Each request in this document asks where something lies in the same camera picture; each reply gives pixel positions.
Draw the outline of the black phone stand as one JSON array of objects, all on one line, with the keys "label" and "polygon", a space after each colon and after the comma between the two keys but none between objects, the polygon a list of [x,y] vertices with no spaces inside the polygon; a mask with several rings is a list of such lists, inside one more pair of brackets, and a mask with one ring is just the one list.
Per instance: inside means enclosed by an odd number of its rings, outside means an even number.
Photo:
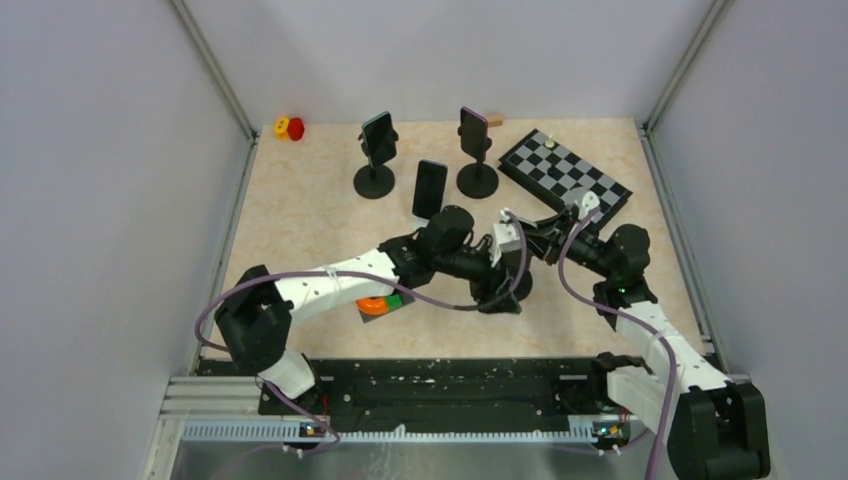
[{"label": "black phone stand", "polygon": [[498,189],[497,171],[488,165],[484,157],[463,166],[456,178],[459,191],[472,199],[484,199],[492,196]]},{"label": "black phone stand", "polygon": [[523,302],[532,292],[533,276],[528,269],[521,272],[521,278],[516,288],[513,290],[513,296],[518,302]]},{"label": "black phone stand", "polygon": [[388,195],[395,186],[395,176],[390,168],[385,165],[360,168],[354,175],[353,186],[355,192],[369,200],[376,200]]}]

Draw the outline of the black phone with purple edge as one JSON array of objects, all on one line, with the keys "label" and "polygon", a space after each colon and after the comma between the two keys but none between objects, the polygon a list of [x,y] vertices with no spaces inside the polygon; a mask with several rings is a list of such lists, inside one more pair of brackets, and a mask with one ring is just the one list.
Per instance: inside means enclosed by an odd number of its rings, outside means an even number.
[{"label": "black phone with purple edge", "polygon": [[488,136],[488,129],[489,122],[484,116],[469,107],[460,108],[458,127],[460,148],[476,161],[483,161],[490,148],[491,139]]}]

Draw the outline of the teal edged black phone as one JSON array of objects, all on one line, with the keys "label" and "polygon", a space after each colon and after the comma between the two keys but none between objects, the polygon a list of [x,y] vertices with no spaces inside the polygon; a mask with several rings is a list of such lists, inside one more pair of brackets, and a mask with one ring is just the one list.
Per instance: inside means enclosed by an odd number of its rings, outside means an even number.
[{"label": "teal edged black phone", "polygon": [[384,111],[366,120],[362,124],[359,140],[371,167],[380,167],[394,159],[399,134],[394,128],[391,113]]}]

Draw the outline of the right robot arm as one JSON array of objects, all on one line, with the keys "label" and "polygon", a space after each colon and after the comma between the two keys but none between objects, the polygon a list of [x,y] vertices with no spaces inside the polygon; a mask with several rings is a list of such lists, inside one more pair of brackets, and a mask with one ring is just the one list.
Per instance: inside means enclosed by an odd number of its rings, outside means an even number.
[{"label": "right robot arm", "polygon": [[760,390],[731,379],[672,325],[644,275],[650,263],[645,229],[625,224],[602,240],[589,231],[590,221],[564,212],[527,232],[530,246],[556,266],[561,280],[568,260],[601,276],[591,298],[565,289],[638,351],[635,358],[596,358],[586,385],[589,404],[600,412],[620,406],[653,434],[647,479],[657,478],[663,458],[679,479],[767,477],[772,462]]}]

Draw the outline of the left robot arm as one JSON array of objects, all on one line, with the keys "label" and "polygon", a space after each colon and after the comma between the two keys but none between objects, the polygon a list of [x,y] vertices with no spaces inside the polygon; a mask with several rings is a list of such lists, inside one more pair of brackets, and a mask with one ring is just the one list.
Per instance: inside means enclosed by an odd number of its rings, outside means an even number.
[{"label": "left robot arm", "polygon": [[401,292],[449,309],[420,287],[437,274],[468,282],[481,313],[517,312],[516,291],[527,267],[524,227],[508,209],[477,245],[468,242],[474,219],[448,206],[412,233],[390,238],[350,259],[311,270],[271,274],[263,265],[248,270],[236,286],[215,299],[212,317],[222,335],[221,350],[236,370],[274,386],[297,413],[319,404],[321,393],[306,357],[288,349],[293,323],[340,305]]}]

